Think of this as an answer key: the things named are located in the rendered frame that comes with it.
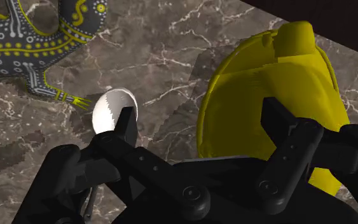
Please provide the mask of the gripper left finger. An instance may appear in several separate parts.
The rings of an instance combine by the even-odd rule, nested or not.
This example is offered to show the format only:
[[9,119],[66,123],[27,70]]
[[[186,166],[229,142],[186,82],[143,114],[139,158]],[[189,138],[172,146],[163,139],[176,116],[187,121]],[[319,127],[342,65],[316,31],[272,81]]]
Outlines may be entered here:
[[114,130],[93,137],[84,149],[51,149],[12,224],[90,224],[99,185],[107,185],[127,206],[112,224],[135,223],[154,214],[179,224],[204,220],[208,189],[143,147],[136,147],[133,107],[124,107]]

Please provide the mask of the grey yellow dotted lizard figure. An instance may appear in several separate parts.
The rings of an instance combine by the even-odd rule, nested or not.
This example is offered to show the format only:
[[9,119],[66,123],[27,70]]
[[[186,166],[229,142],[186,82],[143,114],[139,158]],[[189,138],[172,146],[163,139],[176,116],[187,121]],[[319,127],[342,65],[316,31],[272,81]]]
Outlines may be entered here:
[[5,2],[9,14],[0,14],[0,78],[23,76],[28,93],[86,109],[89,100],[47,84],[46,71],[100,31],[108,0],[59,0],[59,25],[52,33],[34,26],[20,0]]

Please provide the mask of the white spoon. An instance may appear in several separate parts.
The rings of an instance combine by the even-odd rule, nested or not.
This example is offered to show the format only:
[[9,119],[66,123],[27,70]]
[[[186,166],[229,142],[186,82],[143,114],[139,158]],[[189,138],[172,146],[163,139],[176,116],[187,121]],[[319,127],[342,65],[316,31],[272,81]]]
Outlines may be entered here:
[[138,105],[133,93],[126,88],[110,89],[101,95],[92,112],[93,129],[96,134],[114,130],[118,126],[120,113],[124,107],[134,108],[135,127],[131,128],[128,134],[124,131],[122,139],[131,146],[135,146],[138,136]]

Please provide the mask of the yellow rounded plastic object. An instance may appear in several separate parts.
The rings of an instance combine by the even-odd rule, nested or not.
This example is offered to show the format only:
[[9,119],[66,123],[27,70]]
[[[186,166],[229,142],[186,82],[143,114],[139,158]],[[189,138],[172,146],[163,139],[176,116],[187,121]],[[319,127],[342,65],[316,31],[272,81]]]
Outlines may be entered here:
[[245,39],[216,69],[198,113],[199,157],[268,160],[275,145],[261,126],[265,97],[329,130],[349,123],[334,70],[315,43],[312,25],[289,22]]

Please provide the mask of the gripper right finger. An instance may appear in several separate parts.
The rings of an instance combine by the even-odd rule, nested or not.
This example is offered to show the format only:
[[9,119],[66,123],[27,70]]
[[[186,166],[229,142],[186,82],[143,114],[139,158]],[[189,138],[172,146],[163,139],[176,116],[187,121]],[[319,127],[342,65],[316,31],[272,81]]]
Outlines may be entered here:
[[277,148],[256,181],[260,210],[284,223],[358,224],[351,207],[308,183],[316,168],[328,169],[358,203],[358,125],[335,132],[274,97],[263,99],[261,125]]

